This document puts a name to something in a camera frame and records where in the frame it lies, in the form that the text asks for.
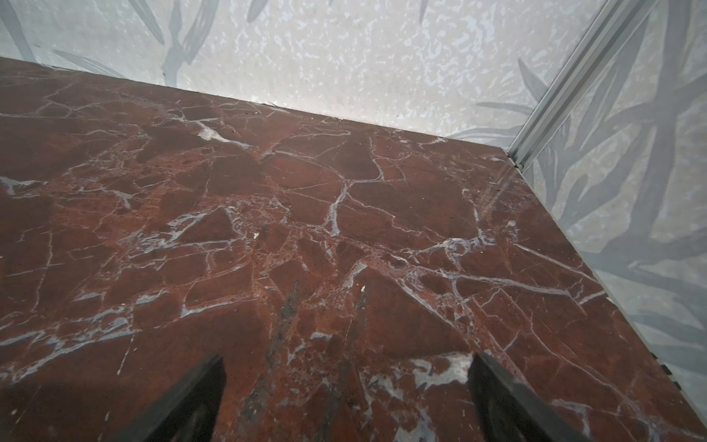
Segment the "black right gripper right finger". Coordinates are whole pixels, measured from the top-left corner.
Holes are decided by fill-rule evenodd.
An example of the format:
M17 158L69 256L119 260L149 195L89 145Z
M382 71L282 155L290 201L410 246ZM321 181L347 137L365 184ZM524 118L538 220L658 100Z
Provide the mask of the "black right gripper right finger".
M491 355L476 353L468 388L486 441L587 441Z

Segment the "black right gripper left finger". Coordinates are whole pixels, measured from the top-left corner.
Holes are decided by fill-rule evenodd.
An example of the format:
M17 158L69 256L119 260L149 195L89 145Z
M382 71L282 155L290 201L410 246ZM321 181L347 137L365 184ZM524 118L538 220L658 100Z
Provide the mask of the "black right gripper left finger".
M226 387L223 357L210 355L121 429L114 441L210 441Z

